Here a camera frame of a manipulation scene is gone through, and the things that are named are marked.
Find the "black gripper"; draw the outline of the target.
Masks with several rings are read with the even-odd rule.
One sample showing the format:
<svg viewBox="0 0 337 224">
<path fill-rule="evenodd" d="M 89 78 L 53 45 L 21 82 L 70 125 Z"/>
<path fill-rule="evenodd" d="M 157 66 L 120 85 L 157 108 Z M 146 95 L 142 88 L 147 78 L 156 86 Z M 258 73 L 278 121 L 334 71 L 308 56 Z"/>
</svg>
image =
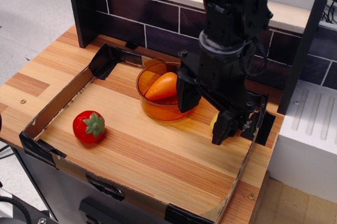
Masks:
<svg viewBox="0 0 337 224">
<path fill-rule="evenodd" d="M 241 119 L 248 119 L 256 110 L 245 89 L 246 75 L 240 68 L 239 57 L 182 50 L 179 58 L 176 90 L 180 112 L 190 111 L 204 97 L 220 111 L 212 132 L 212 144 L 221 145 L 242 130 Z"/>
</svg>

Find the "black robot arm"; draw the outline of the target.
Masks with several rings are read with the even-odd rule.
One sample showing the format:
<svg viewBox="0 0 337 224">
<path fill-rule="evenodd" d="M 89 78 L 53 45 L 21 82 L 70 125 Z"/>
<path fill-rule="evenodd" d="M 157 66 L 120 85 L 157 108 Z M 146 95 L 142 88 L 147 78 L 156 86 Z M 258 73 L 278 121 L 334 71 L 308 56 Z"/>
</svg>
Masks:
<svg viewBox="0 0 337 224">
<path fill-rule="evenodd" d="M 212 134 L 220 145 L 251 125 L 256 105 L 245 88 L 252 60 L 265 49 L 258 35 L 273 17 L 267 0 L 203 0 L 206 21 L 199 35 L 200 52 L 181 51 L 177 71 L 177 102 L 187 112 L 205 98 L 218 111 Z"/>
</svg>

